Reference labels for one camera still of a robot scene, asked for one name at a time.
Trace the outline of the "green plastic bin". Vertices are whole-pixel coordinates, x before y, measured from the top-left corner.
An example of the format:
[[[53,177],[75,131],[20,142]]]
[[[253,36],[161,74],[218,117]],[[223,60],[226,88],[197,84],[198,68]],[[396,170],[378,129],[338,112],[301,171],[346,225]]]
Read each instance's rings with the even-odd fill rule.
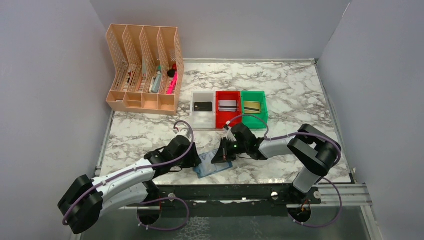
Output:
[[[246,115],[243,107],[244,101],[251,102],[260,102],[261,104],[261,113],[259,114],[248,114],[258,117],[259,119],[251,116],[243,116],[242,123],[249,127],[250,129],[265,129],[266,125],[264,123],[268,123],[268,107],[267,107],[267,99],[264,91],[241,91],[241,110],[242,114]]]

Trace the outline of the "white plastic bin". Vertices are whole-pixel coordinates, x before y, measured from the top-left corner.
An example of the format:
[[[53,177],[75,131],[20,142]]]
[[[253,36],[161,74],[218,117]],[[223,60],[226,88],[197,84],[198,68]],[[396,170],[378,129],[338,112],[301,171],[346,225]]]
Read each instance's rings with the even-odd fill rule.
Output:
[[[212,102],[213,111],[194,111],[194,102]],[[216,92],[192,91],[189,108],[190,124],[195,130],[216,128]]]

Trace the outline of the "red plastic bin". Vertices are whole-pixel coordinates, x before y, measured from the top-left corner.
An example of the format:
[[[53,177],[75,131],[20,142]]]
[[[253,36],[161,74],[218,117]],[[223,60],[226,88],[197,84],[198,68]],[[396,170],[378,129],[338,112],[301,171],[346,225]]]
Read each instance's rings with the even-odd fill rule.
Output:
[[[219,101],[235,101],[237,109],[235,111],[219,110]],[[225,123],[242,114],[241,92],[240,91],[216,91],[215,92],[215,127],[222,129]]]

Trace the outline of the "blue leather card holder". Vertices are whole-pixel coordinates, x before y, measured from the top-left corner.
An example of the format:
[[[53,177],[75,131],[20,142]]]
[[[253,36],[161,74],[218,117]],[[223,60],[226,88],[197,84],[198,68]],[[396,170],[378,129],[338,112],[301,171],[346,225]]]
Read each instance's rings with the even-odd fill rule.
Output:
[[[199,155],[201,163],[193,169],[199,179],[218,173],[214,172],[215,167],[214,164],[212,164],[212,159],[217,152],[218,149],[214,149]]]

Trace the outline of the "white striped card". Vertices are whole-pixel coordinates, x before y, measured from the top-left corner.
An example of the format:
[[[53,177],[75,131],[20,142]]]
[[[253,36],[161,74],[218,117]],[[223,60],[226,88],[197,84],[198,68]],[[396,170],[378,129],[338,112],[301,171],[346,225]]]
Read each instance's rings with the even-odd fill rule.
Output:
[[[238,102],[236,100],[219,100],[218,110],[220,112],[236,112],[238,110]]]

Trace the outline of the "peach plastic file organizer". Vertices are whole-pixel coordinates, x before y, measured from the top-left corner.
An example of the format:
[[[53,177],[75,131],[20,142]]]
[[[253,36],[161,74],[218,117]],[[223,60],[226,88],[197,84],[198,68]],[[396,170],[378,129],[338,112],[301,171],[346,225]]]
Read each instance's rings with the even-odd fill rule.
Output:
[[[106,102],[113,111],[175,115],[185,72],[179,29],[176,26],[111,24],[106,40],[115,67],[115,77]],[[158,93],[150,93],[151,80],[161,66]],[[178,80],[172,94],[168,70]]]

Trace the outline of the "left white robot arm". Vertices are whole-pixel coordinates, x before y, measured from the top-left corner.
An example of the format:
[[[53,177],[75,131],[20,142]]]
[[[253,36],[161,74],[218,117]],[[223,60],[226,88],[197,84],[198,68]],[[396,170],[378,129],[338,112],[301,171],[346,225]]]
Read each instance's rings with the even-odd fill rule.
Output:
[[[148,152],[144,158],[103,177],[77,177],[58,202],[62,224],[77,235],[90,229],[106,213],[141,203],[158,190],[153,179],[174,167],[194,168],[200,159],[193,140],[177,135],[164,147]]]

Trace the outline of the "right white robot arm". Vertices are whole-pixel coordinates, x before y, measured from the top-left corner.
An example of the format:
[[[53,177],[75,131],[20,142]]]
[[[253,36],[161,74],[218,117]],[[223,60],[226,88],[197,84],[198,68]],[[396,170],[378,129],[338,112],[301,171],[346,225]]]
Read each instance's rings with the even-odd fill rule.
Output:
[[[256,137],[246,125],[238,123],[230,128],[227,137],[221,139],[211,163],[232,162],[241,154],[257,161],[276,156],[296,156],[303,168],[292,185],[297,192],[306,194],[340,161],[342,148],[309,124],[303,124],[297,132],[268,138]]]

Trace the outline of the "gold credit card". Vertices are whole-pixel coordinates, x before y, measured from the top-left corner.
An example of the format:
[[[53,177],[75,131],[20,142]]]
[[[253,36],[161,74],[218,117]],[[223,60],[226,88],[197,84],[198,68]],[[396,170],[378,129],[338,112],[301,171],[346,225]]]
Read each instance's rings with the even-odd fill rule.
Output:
[[[245,114],[260,114],[262,112],[261,103],[257,101],[244,101],[243,110]]]

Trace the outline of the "black credit card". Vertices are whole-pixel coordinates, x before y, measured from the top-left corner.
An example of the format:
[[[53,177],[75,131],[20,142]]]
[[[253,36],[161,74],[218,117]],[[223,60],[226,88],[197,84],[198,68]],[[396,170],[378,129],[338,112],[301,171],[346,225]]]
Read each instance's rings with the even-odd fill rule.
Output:
[[[210,101],[197,101],[193,105],[194,112],[212,112],[213,103]]]

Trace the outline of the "pink highlighter pen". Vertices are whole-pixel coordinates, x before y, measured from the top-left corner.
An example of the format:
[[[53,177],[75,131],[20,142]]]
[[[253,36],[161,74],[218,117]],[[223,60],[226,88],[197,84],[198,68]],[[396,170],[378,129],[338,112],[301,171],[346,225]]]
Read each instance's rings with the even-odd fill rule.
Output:
[[[175,88],[176,88],[177,82],[178,82],[178,72],[177,72],[177,71],[175,71],[175,72],[174,72],[174,76],[173,76],[173,78],[172,78],[172,81],[171,81],[171,83],[169,84],[169,87],[168,87],[168,89],[167,89],[167,92],[166,92],[166,94],[167,94],[167,95],[172,95],[172,94],[173,94],[173,92],[175,91]]]

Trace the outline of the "teal grey stapler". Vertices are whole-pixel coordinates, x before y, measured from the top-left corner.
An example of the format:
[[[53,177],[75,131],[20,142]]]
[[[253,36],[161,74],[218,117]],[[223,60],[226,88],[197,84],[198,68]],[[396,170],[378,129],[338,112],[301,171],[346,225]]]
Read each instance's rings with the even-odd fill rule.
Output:
[[[149,92],[153,94],[157,94],[160,90],[160,85],[162,82],[162,67],[160,65],[157,66],[156,75],[152,78],[150,83]]]

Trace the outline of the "black binder clip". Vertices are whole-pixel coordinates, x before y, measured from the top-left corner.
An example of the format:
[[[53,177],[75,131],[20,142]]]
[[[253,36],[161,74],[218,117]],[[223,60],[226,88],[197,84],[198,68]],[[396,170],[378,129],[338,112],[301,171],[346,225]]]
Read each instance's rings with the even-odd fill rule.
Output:
[[[176,69],[170,69],[167,71],[167,76],[171,79],[173,79],[175,76],[177,75],[177,70]]]

